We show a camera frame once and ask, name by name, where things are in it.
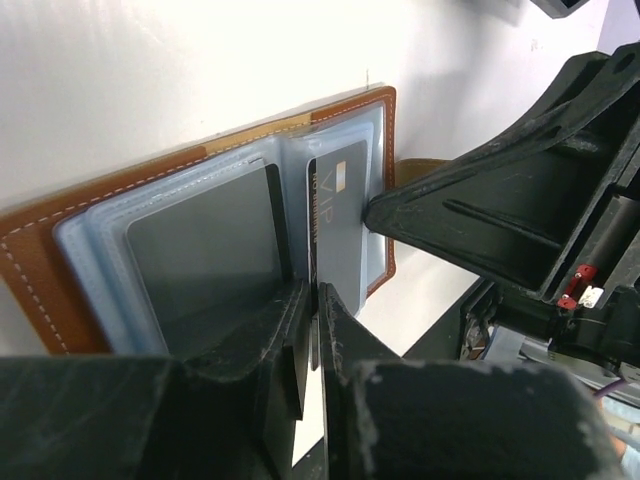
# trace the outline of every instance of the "card holder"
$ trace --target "card holder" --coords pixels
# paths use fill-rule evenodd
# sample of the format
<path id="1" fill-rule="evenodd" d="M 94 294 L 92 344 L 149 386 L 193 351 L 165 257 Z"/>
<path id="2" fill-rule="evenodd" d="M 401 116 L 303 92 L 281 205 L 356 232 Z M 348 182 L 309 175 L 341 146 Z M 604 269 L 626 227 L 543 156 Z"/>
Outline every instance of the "card holder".
<path id="1" fill-rule="evenodd" d="M 311 160 L 324 165 L 361 145 L 364 163 L 344 160 L 332 180 L 337 188 L 340 173 L 347 182 L 354 212 L 393 186 L 394 101 L 392 88 L 375 89 L 3 215 L 3 277 L 53 353 L 189 357 L 253 315 L 261 305 L 241 308 L 247 298 L 262 301 L 292 277 L 310 278 Z M 357 224 L 357 234 L 334 240 L 345 258 L 358 257 L 346 270 L 355 293 L 344 292 L 356 313 L 395 264 L 393 243 L 350 218 L 345 225 Z M 339 286 L 340 263 L 320 280 Z"/>

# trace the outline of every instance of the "brown leather wallet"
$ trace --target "brown leather wallet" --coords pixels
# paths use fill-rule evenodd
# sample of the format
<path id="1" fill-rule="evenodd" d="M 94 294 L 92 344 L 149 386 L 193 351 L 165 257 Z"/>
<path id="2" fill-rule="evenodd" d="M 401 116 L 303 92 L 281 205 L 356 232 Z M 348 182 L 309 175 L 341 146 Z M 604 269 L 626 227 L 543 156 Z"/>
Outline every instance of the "brown leather wallet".
<path id="1" fill-rule="evenodd" d="M 395 89 L 380 87 L 345 100 L 210 140 L 36 200 L 0 217 L 0 271 L 45 346 L 54 354 L 109 352 L 53 228 L 90 206 L 171 173 L 278 133 L 292 133 L 379 102 L 385 106 L 384 180 L 394 181 Z M 370 285 L 371 295 L 395 274 L 393 241 L 387 240 L 387 271 Z"/>

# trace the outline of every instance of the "white surface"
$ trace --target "white surface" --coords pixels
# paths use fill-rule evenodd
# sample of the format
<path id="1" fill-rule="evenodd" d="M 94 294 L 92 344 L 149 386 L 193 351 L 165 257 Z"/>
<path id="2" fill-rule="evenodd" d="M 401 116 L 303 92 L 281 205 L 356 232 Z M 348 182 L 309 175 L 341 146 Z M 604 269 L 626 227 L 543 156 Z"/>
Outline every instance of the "white surface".
<path id="1" fill-rule="evenodd" d="M 526 0 L 0 0 L 0 208 L 378 82 L 398 89 L 397 156 L 453 158 L 595 49 L 606 6 L 554 21 Z M 361 320 L 404 353 L 473 276 L 407 247 L 398 264 Z M 0 353 L 42 352 L 5 297 Z M 319 379 L 294 461 L 322 435 Z"/>

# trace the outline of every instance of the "purple cable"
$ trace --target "purple cable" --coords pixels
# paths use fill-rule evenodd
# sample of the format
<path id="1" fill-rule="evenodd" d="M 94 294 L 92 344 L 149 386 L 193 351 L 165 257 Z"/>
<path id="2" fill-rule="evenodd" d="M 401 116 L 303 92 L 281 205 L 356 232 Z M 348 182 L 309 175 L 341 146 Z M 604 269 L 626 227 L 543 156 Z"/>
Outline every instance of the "purple cable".
<path id="1" fill-rule="evenodd" d="M 619 378 L 618 380 L 611 382 L 609 385 L 605 385 L 604 387 L 602 387 L 600 390 L 595 392 L 593 396 L 598 399 L 604 398 L 626 384 L 627 381 L 624 378 Z"/>

